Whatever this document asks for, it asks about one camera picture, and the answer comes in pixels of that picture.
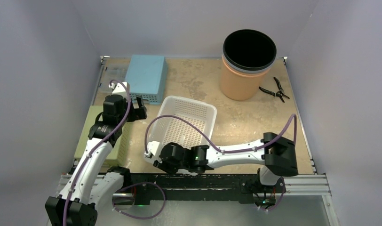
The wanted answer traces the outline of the blue perforated plastic basket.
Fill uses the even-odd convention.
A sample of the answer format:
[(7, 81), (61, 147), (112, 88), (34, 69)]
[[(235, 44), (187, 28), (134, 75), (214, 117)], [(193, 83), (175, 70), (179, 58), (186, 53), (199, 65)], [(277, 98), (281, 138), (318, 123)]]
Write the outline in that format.
[(141, 96), (151, 105), (162, 103), (168, 64), (164, 56), (132, 55), (125, 76), (130, 96)]

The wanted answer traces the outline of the white perforated plastic basket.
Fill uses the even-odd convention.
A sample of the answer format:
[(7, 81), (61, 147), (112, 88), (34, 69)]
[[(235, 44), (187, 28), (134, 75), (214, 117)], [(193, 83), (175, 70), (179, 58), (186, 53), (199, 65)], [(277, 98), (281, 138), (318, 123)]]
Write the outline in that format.
[(187, 149), (208, 145), (216, 116), (217, 108), (211, 104), (185, 97), (166, 97), (145, 131), (144, 153), (150, 141), (160, 142), (162, 148), (171, 142)]

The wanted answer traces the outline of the orange bucket black rim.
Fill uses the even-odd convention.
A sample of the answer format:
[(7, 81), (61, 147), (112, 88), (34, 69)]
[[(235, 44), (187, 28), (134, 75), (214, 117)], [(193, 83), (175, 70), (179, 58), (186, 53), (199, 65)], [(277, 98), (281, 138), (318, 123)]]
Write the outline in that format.
[(221, 92), (237, 101), (252, 98), (276, 57), (276, 44), (267, 34), (252, 29), (230, 33), (222, 46)]

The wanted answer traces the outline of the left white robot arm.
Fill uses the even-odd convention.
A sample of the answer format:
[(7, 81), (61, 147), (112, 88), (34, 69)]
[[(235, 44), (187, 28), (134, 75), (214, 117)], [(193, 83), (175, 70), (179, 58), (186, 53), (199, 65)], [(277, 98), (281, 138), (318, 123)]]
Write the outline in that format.
[(119, 142), (127, 122), (144, 120), (147, 110), (141, 96), (136, 97), (138, 108), (122, 95), (109, 95), (103, 110), (90, 128), (86, 148), (71, 178), (56, 197), (48, 197), (45, 208), (53, 226), (93, 226), (98, 211), (112, 199), (115, 191), (130, 190), (129, 169), (114, 166), (102, 182), (96, 183), (105, 159)]

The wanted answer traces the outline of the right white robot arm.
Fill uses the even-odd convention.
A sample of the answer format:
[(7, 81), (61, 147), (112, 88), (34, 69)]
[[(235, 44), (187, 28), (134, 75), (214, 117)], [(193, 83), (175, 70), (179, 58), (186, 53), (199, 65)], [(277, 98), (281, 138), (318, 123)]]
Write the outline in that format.
[(185, 148), (174, 142), (162, 145), (149, 141), (144, 157), (167, 174), (192, 176), (228, 165), (262, 165), (255, 184), (263, 192), (272, 188), (280, 177), (299, 174), (295, 142), (272, 132), (264, 133), (262, 139), (254, 142), (218, 148), (212, 145)]

